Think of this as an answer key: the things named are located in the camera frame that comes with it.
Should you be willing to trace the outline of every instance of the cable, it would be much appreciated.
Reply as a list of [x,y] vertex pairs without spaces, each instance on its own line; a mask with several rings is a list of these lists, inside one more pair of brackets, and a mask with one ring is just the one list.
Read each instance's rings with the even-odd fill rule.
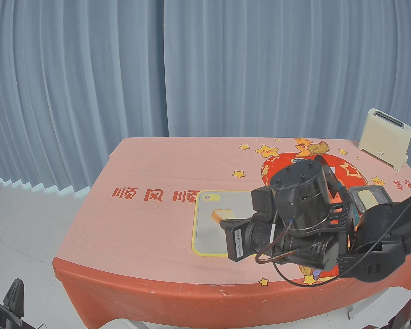
[[293,219],[290,219],[289,220],[289,225],[287,226],[287,228],[283,232],[281,232],[280,235],[277,238],[275,238],[272,243],[268,244],[264,249],[260,250],[257,253],[256,258],[255,258],[256,263],[259,263],[259,264],[263,265],[265,263],[269,263],[269,262],[272,262],[273,260],[277,259],[276,256],[275,257],[270,257],[270,258],[264,258],[262,260],[260,260],[259,257],[262,256],[265,252],[267,252],[270,248],[272,248],[275,244],[277,244],[280,241],[280,239],[283,238],[286,235],[286,233],[290,229],[290,226],[292,225],[293,221],[294,221]]
[[297,251],[298,251],[297,249],[292,249],[291,251],[284,252],[284,253],[282,253],[282,254],[280,254],[280,255],[274,256],[274,257],[272,257],[271,259],[268,259],[268,258],[267,258],[267,259],[266,259],[267,262],[265,262],[265,263],[274,262],[274,261],[279,260],[279,259],[281,259],[281,258],[283,258],[283,257],[289,256],[289,255],[293,255],[293,254],[295,254]]
[[272,243],[274,240],[274,232],[276,231],[276,222],[277,222],[277,216],[278,216],[279,212],[276,209],[276,212],[274,213],[274,217],[273,217],[273,225],[271,226],[271,235],[269,236],[269,242]]
[[359,259],[356,261],[356,263],[352,264],[352,266],[348,269],[346,269],[343,273],[338,274],[336,277],[329,279],[325,282],[319,283],[319,284],[312,284],[312,285],[303,285],[303,284],[299,284],[297,282],[293,282],[292,280],[286,278],[280,271],[279,268],[277,268],[276,264],[273,263],[274,268],[276,269],[277,273],[279,273],[279,275],[283,278],[283,280],[287,281],[288,283],[295,285],[297,287],[302,287],[302,288],[315,288],[315,287],[319,287],[321,285],[326,285],[330,282],[333,282],[334,280],[337,280],[340,277],[343,277],[345,274],[349,273],[352,269],[354,269],[356,266],[359,265],[360,262],[362,262],[363,259],[365,259],[370,252],[373,251],[373,249],[381,242],[381,240],[384,238],[384,236],[391,230],[391,228],[393,228],[395,226],[395,224],[398,222],[398,220],[403,216],[403,214],[406,212],[406,210],[411,206],[411,201],[409,202],[408,206],[406,206],[404,208],[404,210],[399,214],[399,216],[396,218],[396,220],[391,224],[391,226],[385,231],[384,234],[381,235],[381,237],[372,245],[372,247]]

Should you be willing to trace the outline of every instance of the table leg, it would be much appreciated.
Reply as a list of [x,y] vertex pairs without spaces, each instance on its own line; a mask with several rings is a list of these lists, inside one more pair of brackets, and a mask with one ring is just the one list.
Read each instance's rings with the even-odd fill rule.
[[142,321],[131,321],[128,319],[124,319],[124,321],[133,329],[149,329]]

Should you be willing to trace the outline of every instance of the curtain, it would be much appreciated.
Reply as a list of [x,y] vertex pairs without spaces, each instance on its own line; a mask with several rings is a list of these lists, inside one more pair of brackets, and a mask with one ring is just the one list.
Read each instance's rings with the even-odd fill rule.
[[92,185],[119,142],[168,135],[163,0],[0,0],[0,178]]
[[129,136],[359,140],[372,107],[411,125],[411,0],[0,0],[4,180],[91,186]]

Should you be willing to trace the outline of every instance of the red chinese characters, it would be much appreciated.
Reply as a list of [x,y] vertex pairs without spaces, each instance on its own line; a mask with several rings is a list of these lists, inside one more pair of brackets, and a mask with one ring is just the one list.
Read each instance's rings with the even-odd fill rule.
[[394,181],[393,184],[398,187],[398,189],[403,190],[403,186],[400,181]]
[[164,191],[161,189],[148,189],[144,201],[148,200],[158,200],[162,202]]
[[408,188],[411,189],[411,182],[410,182],[409,180],[406,180],[406,179],[405,179],[404,183],[406,184],[406,186],[407,186]]
[[172,201],[189,201],[189,202],[196,202],[196,195],[199,193],[200,190],[184,190],[184,191],[174,191],[174,197]]
[[136,194],[138,188],[116,188],[112,197],[118,196],[120,199],[124,197],[125,199],[132,199]]

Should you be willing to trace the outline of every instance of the white toaster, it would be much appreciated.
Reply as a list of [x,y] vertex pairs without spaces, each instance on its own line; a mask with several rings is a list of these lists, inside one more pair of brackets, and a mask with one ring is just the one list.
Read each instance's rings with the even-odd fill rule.
[[392,165],[397,171],[408,160],[411,127],[390,115],[372,108],[368,114],[358,149]]

